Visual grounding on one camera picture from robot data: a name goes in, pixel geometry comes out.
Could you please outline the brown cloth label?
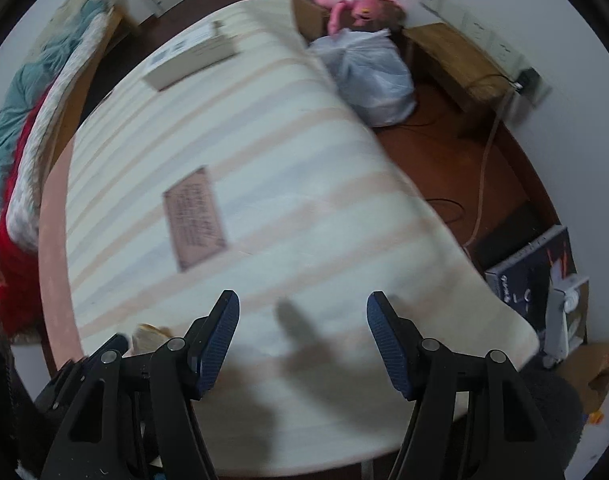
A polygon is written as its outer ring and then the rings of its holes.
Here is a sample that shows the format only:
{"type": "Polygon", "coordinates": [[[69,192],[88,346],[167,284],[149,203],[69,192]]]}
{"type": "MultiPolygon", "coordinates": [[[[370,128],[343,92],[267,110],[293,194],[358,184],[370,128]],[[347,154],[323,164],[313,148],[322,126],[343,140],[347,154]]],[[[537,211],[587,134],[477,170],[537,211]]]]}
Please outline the brown cloth label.
{"type": "Polygon", "coordinates": [[[174,183],[162,201],[178,270],[186,272],[224,252],[224,224],[206,166],[174,183]]]}

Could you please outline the dark blue book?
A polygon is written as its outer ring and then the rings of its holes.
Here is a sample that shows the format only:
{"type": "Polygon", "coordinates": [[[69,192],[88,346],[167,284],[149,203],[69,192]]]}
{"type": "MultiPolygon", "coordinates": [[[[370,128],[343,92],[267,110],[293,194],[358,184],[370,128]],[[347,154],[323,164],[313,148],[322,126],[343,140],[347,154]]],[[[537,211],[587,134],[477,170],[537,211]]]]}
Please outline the dark blue book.
{"type": "Polygon", "coordinates": [[[553,226],[484,273],[492,292],[525,318],[536,333],[545,330],[549,279],[556,262],[560,263],[559,278],[577,270],[566,226],[553,226]]]}

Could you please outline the white small fan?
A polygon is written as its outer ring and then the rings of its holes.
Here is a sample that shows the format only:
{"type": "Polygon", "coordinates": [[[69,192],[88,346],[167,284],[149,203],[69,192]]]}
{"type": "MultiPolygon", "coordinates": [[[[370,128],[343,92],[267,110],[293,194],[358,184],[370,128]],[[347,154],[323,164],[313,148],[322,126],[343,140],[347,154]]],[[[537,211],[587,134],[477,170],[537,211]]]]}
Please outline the white small fan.
{"type": "Polygon", "coordinates": [[[544,339],[547,367],[564,361],[583,344],[586,314],[581,299],[582,287],[588,282],[587,276],[579,274],[549,280],[544,339]]]}

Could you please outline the striped table cloth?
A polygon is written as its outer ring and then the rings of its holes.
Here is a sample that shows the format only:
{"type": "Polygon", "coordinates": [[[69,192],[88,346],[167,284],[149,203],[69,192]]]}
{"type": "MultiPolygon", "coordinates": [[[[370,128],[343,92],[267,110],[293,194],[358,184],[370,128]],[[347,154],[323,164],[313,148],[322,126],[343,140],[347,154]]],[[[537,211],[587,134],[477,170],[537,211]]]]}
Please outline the striped table cloth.
{"type": "Polygon", "coordinates": [[[183,335],[231,289],[240,320],[196,406],[219,474],[310,474],[390,453],[411,404],[368,328],[372,292],[457,352],[499,349],[522,366],[536,334],[337,96],[290,0],[213,18],[235,56],[160,92],[135,68],[48,177],[39,256],[54,360],[141,324],[183,335]],[[162,194],[202,166],[227,248],[181,272],[162,194]]]}

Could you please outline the red blanket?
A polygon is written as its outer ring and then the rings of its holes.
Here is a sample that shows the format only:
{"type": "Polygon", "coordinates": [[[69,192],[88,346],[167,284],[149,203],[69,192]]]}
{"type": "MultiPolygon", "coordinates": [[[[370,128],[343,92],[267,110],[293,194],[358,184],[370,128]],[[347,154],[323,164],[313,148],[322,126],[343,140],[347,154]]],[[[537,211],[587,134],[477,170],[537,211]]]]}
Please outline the red blanket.
{"type": "Polygon", "coordinates": [[[18,180],[21,156],[41,105],[42,102],[36,104],[24,121],[3,194],[0,218],[0,321],[9,337],[35,326],[42,316],[38,256],[25,252],[12,241],[6,220],[18,180]]]}

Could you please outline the checkered quilt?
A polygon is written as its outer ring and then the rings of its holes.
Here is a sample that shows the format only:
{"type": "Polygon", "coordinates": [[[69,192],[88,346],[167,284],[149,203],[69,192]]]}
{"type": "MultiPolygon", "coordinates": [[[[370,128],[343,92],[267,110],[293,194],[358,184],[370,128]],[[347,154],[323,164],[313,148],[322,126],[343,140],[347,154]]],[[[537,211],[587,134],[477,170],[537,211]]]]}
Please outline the checkered quilt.
{"type": "Polygon", "coordinates": [[[25,252],[35,254],[38,251],[39,216],[45,182],[43,162],[58,113],[62,110],[60,107],[71,84],[102,40],[109,12],[98,13],[84,30],[77,47],[48,88],[24,147],[6,220],[10,238],[25,252]]]}

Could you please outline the wooden stool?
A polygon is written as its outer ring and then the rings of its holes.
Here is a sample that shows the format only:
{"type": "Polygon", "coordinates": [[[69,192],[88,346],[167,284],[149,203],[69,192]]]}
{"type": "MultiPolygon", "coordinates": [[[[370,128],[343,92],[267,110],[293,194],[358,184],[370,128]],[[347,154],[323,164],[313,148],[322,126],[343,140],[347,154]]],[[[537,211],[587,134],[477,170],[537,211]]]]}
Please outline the wooden stool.
{"type": "Polygon", "coordinates": [[[461,32],[445,23],[405,28],[411,73],[443,90],[465,113],[497,105],[513,81],[461,32]]]}

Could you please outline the white plastic bag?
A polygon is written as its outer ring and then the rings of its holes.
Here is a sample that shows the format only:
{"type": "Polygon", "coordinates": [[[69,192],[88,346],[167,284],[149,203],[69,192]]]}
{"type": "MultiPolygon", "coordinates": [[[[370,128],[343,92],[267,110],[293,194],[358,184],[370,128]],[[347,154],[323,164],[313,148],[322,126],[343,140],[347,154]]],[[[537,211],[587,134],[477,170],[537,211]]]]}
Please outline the white plastic bag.
{"type": "Polygon", "coordinates": [[[371,128],[400,124],[414,112],[411,73],[390,39],[389,29],[338,34],[311,42],[309,50],[325,65],[339,96],[371,128]]]}

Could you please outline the black charger plug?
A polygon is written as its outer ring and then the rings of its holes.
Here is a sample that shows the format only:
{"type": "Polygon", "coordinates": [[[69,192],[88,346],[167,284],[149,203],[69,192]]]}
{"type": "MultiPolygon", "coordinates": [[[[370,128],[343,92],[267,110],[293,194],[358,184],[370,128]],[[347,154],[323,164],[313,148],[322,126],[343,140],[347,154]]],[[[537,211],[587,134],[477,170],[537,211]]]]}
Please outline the black charger plug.
{"type": "Polygon", "coordinates": [[[520,71],[517,78],[513,81],[513,88],[521,96],[526,96],[535,92],[540,81],[541,75],[535,68],[525,68],[520,71]]]}

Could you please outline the white barcode box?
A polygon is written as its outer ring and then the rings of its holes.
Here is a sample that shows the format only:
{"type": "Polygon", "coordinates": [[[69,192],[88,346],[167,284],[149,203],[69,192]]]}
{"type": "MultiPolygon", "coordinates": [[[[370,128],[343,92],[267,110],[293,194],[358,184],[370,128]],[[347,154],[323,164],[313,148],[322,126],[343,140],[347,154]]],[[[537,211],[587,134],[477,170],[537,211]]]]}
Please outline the white barcode box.
{"type": "Polygon", "coordinates": [[[174,38],[145,64],[143,79],[157,91],[236,54],[232,37],[218,21],[199,25],[180,38],[174,38]]]}

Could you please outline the teal blanket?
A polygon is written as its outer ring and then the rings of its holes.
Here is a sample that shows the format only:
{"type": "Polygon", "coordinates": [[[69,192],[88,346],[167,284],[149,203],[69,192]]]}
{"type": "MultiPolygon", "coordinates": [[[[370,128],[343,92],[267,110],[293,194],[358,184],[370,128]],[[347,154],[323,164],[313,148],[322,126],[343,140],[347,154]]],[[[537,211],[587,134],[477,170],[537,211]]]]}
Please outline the teal blanket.
{"type": "Polygon", "coordinates": [[[29,113],[65,66],[92,19],[108,12],[111,6],[109,0],[84,0],[65,21],[47,32],[38,50],[16,71],[0,110],[0,214],[5,183],[29,113]]]}

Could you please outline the white wall power strip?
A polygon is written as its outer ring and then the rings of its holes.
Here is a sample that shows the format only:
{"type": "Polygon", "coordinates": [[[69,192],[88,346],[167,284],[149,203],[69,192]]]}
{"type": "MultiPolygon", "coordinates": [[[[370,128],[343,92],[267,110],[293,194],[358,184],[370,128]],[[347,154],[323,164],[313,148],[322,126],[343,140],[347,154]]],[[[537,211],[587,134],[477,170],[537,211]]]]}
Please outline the white wall power strip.
{"type": "Polygon", "coordinates": [[[537,73],[535,84],[525,92],[533,105],[539,104],[551,92],[551,86],[547,84],[543,74],[519,49],[464,6],[454,0],[419,0],[419,4],[464,36],[491,64],[511,80],[516,80],[523,70],[535,70],[537,73]]]}

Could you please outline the wooden bed frame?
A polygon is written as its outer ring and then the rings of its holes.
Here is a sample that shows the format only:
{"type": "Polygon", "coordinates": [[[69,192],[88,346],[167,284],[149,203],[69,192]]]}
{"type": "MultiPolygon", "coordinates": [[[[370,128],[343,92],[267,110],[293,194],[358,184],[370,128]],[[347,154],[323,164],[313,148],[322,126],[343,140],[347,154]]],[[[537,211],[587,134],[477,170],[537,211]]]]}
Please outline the wooden bed frame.
{"type": "Polygon", "coordinates": [[[102,40],[71,84],[71,89],[60,107],[62,110],[58,113],[43,162],[43,180],[46,180],[80,125],[84,104],[100,61],[124,38],[129,35],[137,36],[139,33],[138,25],[126,14],[123,6],[114,6],[110,10],[102,40]]]}

